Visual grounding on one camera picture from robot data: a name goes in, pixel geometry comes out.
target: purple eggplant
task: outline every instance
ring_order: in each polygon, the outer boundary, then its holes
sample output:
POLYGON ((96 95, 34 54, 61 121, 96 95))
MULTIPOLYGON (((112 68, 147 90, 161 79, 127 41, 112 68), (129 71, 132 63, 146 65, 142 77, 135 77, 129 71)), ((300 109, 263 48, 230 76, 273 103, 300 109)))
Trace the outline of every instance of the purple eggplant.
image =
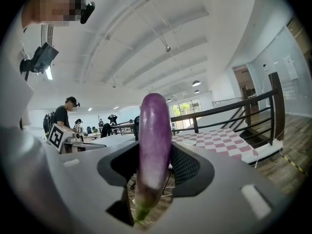
POLYGON ((148 94, 141 106, 139 123, 136 220, 144 220, 159 202, 168 174, 170 156, 171 127, 166 99, 160 94, 148 94))

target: checkered cloth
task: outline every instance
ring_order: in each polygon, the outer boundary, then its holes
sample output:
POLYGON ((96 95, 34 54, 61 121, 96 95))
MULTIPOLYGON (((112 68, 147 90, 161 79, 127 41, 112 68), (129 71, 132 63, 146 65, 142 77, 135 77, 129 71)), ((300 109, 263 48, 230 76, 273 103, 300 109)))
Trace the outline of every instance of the checkered cloth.
POLYGON ((254 148, 230 128, 210 131, 208 133, 172 136, 172 141, 175 142, 186 140, 195 140, 196 147, 231 156, 242 161, 258 155, 258 152, 254 148))

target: desk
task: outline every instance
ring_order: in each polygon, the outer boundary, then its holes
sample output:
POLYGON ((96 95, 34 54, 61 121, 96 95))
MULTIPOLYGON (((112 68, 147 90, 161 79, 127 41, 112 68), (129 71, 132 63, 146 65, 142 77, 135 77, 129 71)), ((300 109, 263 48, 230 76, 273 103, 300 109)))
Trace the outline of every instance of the desk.
POLYGON ((114 146, 114 145, 118 145, 127 141, 135 141, 135 139, 136 137, 133 134, 110 135, 104 138, 93 140, 92 143, 106 145, 106 146, 114 146))
POLYGON ((92 138, 100 138, 100 137, 101 137, 100 133, 89 134, 88 136, 83 136, 83 142, 91 143, 92 142, 92 138))

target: table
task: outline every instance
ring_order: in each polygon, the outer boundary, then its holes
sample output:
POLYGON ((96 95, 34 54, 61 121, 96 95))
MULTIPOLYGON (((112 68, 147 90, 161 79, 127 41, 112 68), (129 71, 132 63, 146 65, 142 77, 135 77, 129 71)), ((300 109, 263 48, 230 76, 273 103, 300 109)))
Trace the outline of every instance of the table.
POLYGON ((177 143, 187 140, 196 141, 196 147, 221 155, 231 156, 242 161, 247 161, 259 154, 230 128, 210 131, 208 133, 172 136, 172 141, 177 143))
POLYGON ((100 137, 101 137, 101 133, 89 134, 88 136, 83 136, 83 142, 91 143, 92 138, 100 138, 100 137))
POLYGON ((118 145, 127 141, 134 141, 136 137, 133 134, 127 135, 110 135, 104 138, 93 140, 94 144, 102 144, 108 146, 118 145))

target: yellow and black tape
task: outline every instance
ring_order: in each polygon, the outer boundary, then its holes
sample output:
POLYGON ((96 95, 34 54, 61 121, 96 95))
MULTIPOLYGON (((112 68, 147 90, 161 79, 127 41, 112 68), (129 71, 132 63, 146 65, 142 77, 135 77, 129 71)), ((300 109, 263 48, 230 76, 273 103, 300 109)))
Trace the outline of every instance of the yellow and black tape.
POLYGON ((308 173, 306 173, 301 167, 297 166, 295 163, 293 163, 290 159, 288 159, 285 155, 281 154, 284 159, 286 159, 288 162, 290 162, 291 165, 293 165, 295 168, 297 168, 300 172, 302 172, 305 176, 308 176, 308 173))

